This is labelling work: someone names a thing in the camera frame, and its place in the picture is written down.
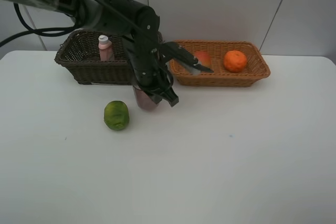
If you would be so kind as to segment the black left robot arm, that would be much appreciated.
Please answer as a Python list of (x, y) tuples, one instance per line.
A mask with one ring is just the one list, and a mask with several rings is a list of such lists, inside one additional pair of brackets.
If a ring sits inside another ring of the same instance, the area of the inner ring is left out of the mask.
[(154, 102), (178, 103), (173, 76), (166, 63), (177, 60), (192, 74), (210, 72), (185, 48), (176, 42), (161, 42), (160, 19), (154, 9), (135, 0), (5, 0), (15, 7), (27, 5), (63, 13), (74, 25), (65, 28), (34, 29), (26, 34), (58, 37), (84, 28), (119, 35), (128, 51), (128, 61), (139, 88)]

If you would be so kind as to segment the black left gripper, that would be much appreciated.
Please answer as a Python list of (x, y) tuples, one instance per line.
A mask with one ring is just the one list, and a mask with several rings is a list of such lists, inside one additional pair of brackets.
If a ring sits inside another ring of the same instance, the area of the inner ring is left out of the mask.
[(162, 60), (158, 49), (139, 35), (124, 36), (122, 41), (136, 83), (155, 104), (165, 100), (174, 107), (179, 103), (179, 97), (172, 88), (172, 74), (165, 63), (175, 60), (189, 73), (214, 72), (176, 42), (161, 44)]

